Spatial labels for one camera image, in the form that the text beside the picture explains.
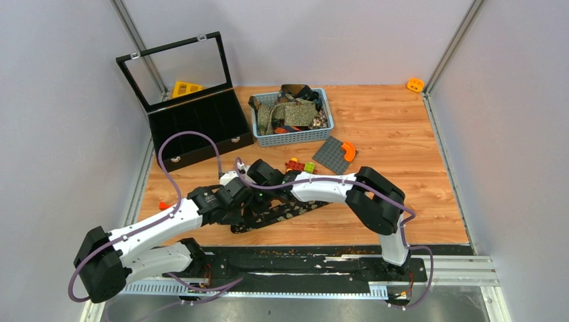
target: camouflage fabric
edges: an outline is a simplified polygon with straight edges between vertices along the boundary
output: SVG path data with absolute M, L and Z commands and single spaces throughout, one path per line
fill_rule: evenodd
M 314 117 L 312 123 L 308 125 L 309 129 L 325 129 L 327 127 L 328 127 L 328 118 L 326 117 L 326 114 L 322 109 L 320 110 L 320 112 L 318 112 L 318 115 Z
M 274 129 L 284 125 L 302 129 L 328 127 L 320 94 L 308 85 L 282 85 L 273 106 L 259 102 L 254 96 L 249 98 L 249 105 L 256 110 L 260 136 L 273 134 Z
M 317 111 L 320 111 L 322 108 L 320 94 L 317 91 L 311 90 L 308 85 L 284 84 L 280 87 L 276 98 L 278 103 L 293 102 L 297 99 L 315 102 Z
M 284 124 L 290 126 L 309 126 L 318 115 L 316 103 L 297 99 L 297 103 L 280 103 L 284 109 Z
M 283 203 L 281 205 L 275 206 L 269 211 L 263 213 L 255 214 L 251 211 L 249 207 L 245 208 L 243 212 L 243 223 L 238 223 L 236 225 L 231 225 L 232 233 L 246 233 L 248 231 L 257 230 L 263 228 L 273 223 L 278 223 L 280 221 L 285 221 L 297 216 L 302 215 L 308 211 L 318 209 L 320 207 L 326 206 L 328 203 L 325 201 L 307 201 L 305 203 L 297 201 L 291 201 L 288 203 Z

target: cable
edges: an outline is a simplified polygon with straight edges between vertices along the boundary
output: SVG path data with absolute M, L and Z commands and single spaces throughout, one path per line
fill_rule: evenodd
M 192 136 L 200 136 L 204 139 L 206 139 L 212 146 L 213 149 L 215 150 L 215 155 L 217 157 L 217 170 L 219 171 L 219 174 L 221 175 L 223 173 L 223 171 L 221 170 L 221 156 L 219 155 L 219 150 L 217 149 L 217 146 L 215 145 L 215 142 L 210 139 L 208 136 L 206 136 L 205 134 L 199 133 L 199 132 L 195 132 L 195 131 L 182 131 L 179 133 L 174 134 L 173 136 L 170 136 L 168 139 L 166 139 L 166 141 L 164 141 L 164 143 L 162 143 L 162 145 L 160 146 L 160 149 L 158 150 L 158 163 L 160 165 L 160 168 L 162 169 L 164 175 L 166 175 L 166 177 L 168 178 L 168 180 L 170 181 L 170 183 L 172 183 L 172 186 L 174 186 L 174 189 L 176 190 L 176 194 L 178 195 L 178 202 L 176 203 L 176 205 L 174 206 L 174 209 L 172 210 L 171 213 L 177 213 L 178 209 L 180 208 L 180 206 L 182 205 L 182 192 L 180 191 L 180 187 L 177 185 L 177 183 L 174 181 L 174 178 L 168 173 L 168 171 L 166 170 L 166 167 L 164 166 L 164 161 L 162 161 L 162 152 L 164 151 L 164 148 L 166 147 L 166 145 L 168 143 L 170 143 L 170 141 L 172 141 L 173 139 L 179 137 L 179 136 L 185 136 L 185 135 L 192 135 Z M 138 229 L 135 229 L 127 234 L 125 234 L 124 236 L 126 237 L 132 237 L 133 235 L 141 232 L 141 231 L 145 231 L 149 228 L 152 228 L 156 225 L 159 225 L 161 223 L 163 223 L 164 221 L 166 221 L 168 218 L 170 218 L 170 214 L 165 215 L 164 217 L 160 218 L 159 220 L 153 222 L 153 223 L 149 223 L 145 226 L 142 226 Z M 89 255 L 87 255 L 87 257 L 81 261 L 81 263 L 79 263 L 79 265 L 75 268 L 75 271 L 73 272 L 73 274 L 71 275 L 71 279 L 69 280 L 69 285 L 67 286 L 67 295 L 69 296 L 69 298 L 74 301 L 74 302 L 85 302 L 87 300 L 90 299 L 90 297 L 83 297 L 83 298 L 78 298 L 75 296 L 75 294 L 73 294 L 73 285 L 75 284 L 75 280 L 77 279 L 77 276 L 79 275 L 79 272 L 85 267 L 85 265 L 91 260 L 93 259 L 93 257 L 99 255 L 99 253 L 101 253 L 105 248 L 108 248 L 120 241 L 123 240 L 123 236 L 119 236 L 116 239 L 113 239 L 105 244 L 103 244 L 102 246 L 100 246 L 99 248 L 97 248 L 94 252 L 90 253 Z
M 193 305 L 195 305 L 195 304 L 204 304 L 204 303 L 211 302 L 211 301 L 213 301 L 213 300 L 219 298 L 223 293 L 227 292 L 230 288 L 232 288 L 233 286 L 235 286 L 237 283 L 241 282 L 242 280 L 243 280 L 243 278 L 240 277 L 240 278 L 234 280 L 234 281 L 231 282 L 231 283 L 228 283 L 228 284 L 226 284 L 226 285 L 221 286 L 221 290 L 220 290 L 218 293 L 216 293 L 215 295 L 212 295 L 211 297 L 208 297 L 208 298 L 206 298 L 206 299 L 203 299 L 203 300 L 198 300 L 198 301 L 185 301 L 185 300 L 181 300 L 181 301 L 176 301 L 176 302 L 173 302 L 173 303 L 169 303 L 169 304 L 167 304 L 167 305 L 164 305 L 163 307 L 160 307 L 159 309 L 156 309 L 155 311 L 152 311 L 151 313 L 148 313 L 147 315 L 144 315 L 143 317 L 141 317 L 141 318 L 138 319 L 138 320 L 135 320 L 134 322 L 140 322 L 140 321 L 146 320 L 147 318 L 149 318 L 149 317 L 151 317 L 151 316 L 157 314 L 158 312 L 161 312 L 161 311 L 163 311 L 163 310 L 169 309 L 169 308 L 174 307 L 174 306 L 176 306 L 176 305 L 184 305 L 186 302 L 190 302 L 190 306 L 193 306 Z M 187 284 L 186 282 L 184 282 L 184 281 L 182 281 L 182 280 L 178 280 L 178 281 L 181 282 L 181 283 L 182 283 L 184 286 L 186 286 L 186 287 L 191 286 L 191 285 Z M 198 289 L 199 289 L 201 292 L 212 291 L 212 290 L 213 290 L 213 288 L 210 288 L 210 289 L 198 288 Z M 106 321 L 106 322 L 111 322 L 111 319 L 109 318 L 109 309 L 110 309 L 110 308 L 111 308 L 110 305 L 105 308 L 105 314 L 104 314 L 104 316 L 105 316 L 105 321 Z
M 404 306 L 404 307 L 398 306 L 398 305 L 393 305 L 393 306 L 400 308 L 402 310 L 412 309 L 413 307 L 416 307 L 417 305 L 421 304 L 421 302 L 423 302 L 425 297 L 427 297 L 427 294 L 429 293 L 429 290 L 431 288 L 431 283 L 433 282 L 433 270 L 434 270 L 433 252 L 427 246 L 410 246 L 407 243 L 407 238 L 405 237 L 405 224 L 416 217 L 416 214 L 412 209 L 410 209 L 410 208 L 408 208 L 408 207 L 406 207 L 406 206 L 404 206 L 404 205 L 402 205 L 396 201 L 391 200 L 390 198 L 388 198 L 384 194 L 380 193 L 379 191 L 373 189 L 371 186 L 368 186 L 367 184 L 364 184 L 364 183 L 358 182 L 358 181 L 353 181 L 353 180 L 342 180 L 340 178 L 327 178 L 327 177 L 310 178 L 310 179 L 301 179 L 301 180 L 296 180 L 296 181 L 290 181 L 290 182 L 283 183 L 283 184 L 277 184 L 275 186 L 260 186 L 258 184 L 251 183 L 245 179 L 245 176 L 240 172 L 239 164 L 244 164 L 244 163 L 240 157 L 237 157 L 237 158 L 235 158 L 235 162 L 234 162 L 234 168 L 235 168 L 234 170 L 237 173 L 237 176 L 239 177 L 239 179 L 241 179 L 241 181 L 243 183 L 245 183 L 246 185 L 252 186 L 253 188 L 256 188 L 256 189 L 260 189 L 260 190 L 281 189 L 281 188 L 284 188 L 286 186 L 291 186 L 293 184 L 313 182 L 313 181 L 332 181 L 332 182 L 338 182 L 338 183 L 348 183 L 348 184 L 352 184 L 354 186 L 358 186 L 360 188 L 366 189 L 367 191 L 370 191 L 371 193 L 373 193 L 377 197 L 381 198 L 382 200 L 388 202 L 389 204 L 393 205 L 394 207 L 397 207 L 397 208 L 403 210 L 404 212 L 410 214 L 409 217 L 407 217 L 401 221 L 401 224 L 399 226 L 399 229 L 401 229 L 401 239 L 402 239 L 403 245 L 408 250 L 427 250 L 427 252 L 429 253 L 430 260 L 431 260 L 431 270 L 429 272 L 429 281 L 427 282 L 427 289 L 425 290 L 423 295 L 421 295 L 419 300 L 417 300 L 417 302 L 415 302 L 411 305 Z

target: orange curved piece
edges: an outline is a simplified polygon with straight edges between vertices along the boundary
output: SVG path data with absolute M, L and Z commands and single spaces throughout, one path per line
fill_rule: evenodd
M 171 207 L 171 206 L 168 206 L 166 203 L 163 203 L 162 201 L 158 204 L 158 208 L 159 208 L 161 211 L 164 211 L 164 210 L 166 210 L 166 209 L 168 209 L 168 208 L 170 208 L 170 207 Z
M 351 162 L 356 157 L 356 148 L 350 142 L 345 141 L 344 144 L 342 144 L 342 150 L 346 151 L 344 160 Z

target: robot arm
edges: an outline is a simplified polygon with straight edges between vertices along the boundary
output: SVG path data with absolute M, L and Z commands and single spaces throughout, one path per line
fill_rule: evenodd
M 365 189 L 346 183 L 346 181 L 362 182 L 389 199 L 403 204 L 405 200 L 403 191 L 372 168 L 363 166 L 358 173 L 342 176 L 316 175 L 298 170 L 282 174 L 259 159 L 248 168 L 247 175 L 254 182 L 264 186 L 308 180 L 308 182 L 271 191 L 272 196 L 285 200 L 288 195 L 288 198 L 293 197 L 299 201 L 343 203 L 351 208 L 369 230 L 378 234 L 383 260 L 395 266 L 404 266 L 407 263 L 409 250 L 403 244 L 401 229 L 399 229 L 403 220 L 403 212 L 377 196 L 368 197 Z M 336 182 L 312 181 L 315 178 L 333 178 Z
M 343 203 L 360 218 L 363 224 L 380 237 L 383 259 L 395 266 L 405 266 L 409 251 L 403 245 L 399 224 L 401 211 L 378 197 L 369 198 L 366 191 L 345 181 L 364 182 L 390 199 L 403 203 L 405 195 L 395 185 L 368 167 L 356 174 L 318 176 L 288 171 L 282 174 L 261 159 L 240 170 L 246 180 L 262 186 L 308 179 L 282 189 L 255 191 L 238 178 L 235 171 L 226 172 L 220 185 L 198 187 L 182 199 L 177 213 L 171 207 L 139 223 L 105 233 L 101 227 L 88 232 L 75 258 L 77 267 L 83 259 L 110 239 L 122 238 L 89 261 L 79 276 L 94 303 L 106 301 L 118 294 L 124 286 L 147 277 L 167 272 L 198 272 L 203 267 L 205 254 L 193 238 L 183 239 L 173 246 L 155 247 L 185 231 L 207 224 L 234 224 L 242 220 L 242 211 L 248 207 L 267 207 L 274 199 L 290 201 L 326 201 Z M 339 182 L 312 181 L 314 178 L 335 178 Z M 126 234 L 164 216 L 165 221 L 131 237 Z

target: black box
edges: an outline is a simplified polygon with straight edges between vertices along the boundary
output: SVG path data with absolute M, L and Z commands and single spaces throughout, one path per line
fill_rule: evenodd
M 251 128 L 233 90 L 219 32 L 118 57 L 117 64 L 148 114 L 156 157 L 162 143 L 180 131 L 209 136 L 220 154 L 253 144 Z M 148 66 L 155 67 L 160 82 L 153 82 Z M 170 98 L 176 81 L 204 88 Z M 166 95 L 156 83 L 166 85 Z M 173 171 L 213 156 L 215 151 L 206 139 L 186 135 L 173 139 L 162 159 L 167 171 Z

